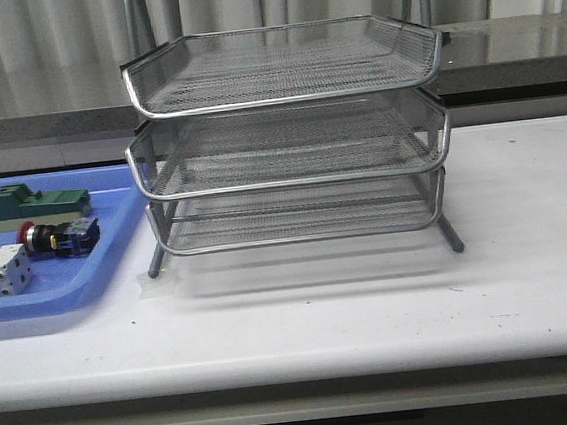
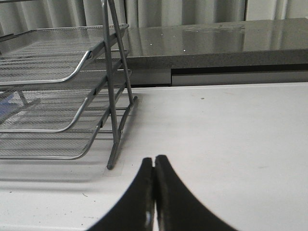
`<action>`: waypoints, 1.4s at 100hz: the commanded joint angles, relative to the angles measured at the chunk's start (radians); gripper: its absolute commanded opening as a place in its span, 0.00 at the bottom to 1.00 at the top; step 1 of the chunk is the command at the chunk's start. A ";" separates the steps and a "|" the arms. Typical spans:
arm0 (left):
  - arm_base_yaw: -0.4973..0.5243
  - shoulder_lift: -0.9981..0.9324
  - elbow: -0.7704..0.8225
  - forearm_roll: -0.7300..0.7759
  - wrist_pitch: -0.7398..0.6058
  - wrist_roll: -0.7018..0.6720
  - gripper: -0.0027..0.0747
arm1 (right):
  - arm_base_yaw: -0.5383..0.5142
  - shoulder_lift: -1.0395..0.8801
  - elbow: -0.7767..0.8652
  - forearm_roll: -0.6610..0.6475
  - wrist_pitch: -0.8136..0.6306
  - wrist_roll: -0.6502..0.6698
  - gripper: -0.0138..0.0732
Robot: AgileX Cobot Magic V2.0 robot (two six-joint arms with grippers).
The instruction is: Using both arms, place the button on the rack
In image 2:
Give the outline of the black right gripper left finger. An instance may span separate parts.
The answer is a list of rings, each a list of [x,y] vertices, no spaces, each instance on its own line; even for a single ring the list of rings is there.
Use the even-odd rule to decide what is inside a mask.
[[[154,168],[144,158],[134,180],[118,202],[90,231],[151,231],[154,221]]]

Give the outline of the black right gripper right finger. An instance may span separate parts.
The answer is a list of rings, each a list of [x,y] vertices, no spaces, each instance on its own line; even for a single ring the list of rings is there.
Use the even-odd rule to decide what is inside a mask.
[[[161,231],[234,231],[184,185],[168,158],[155,159],[158,227]]]

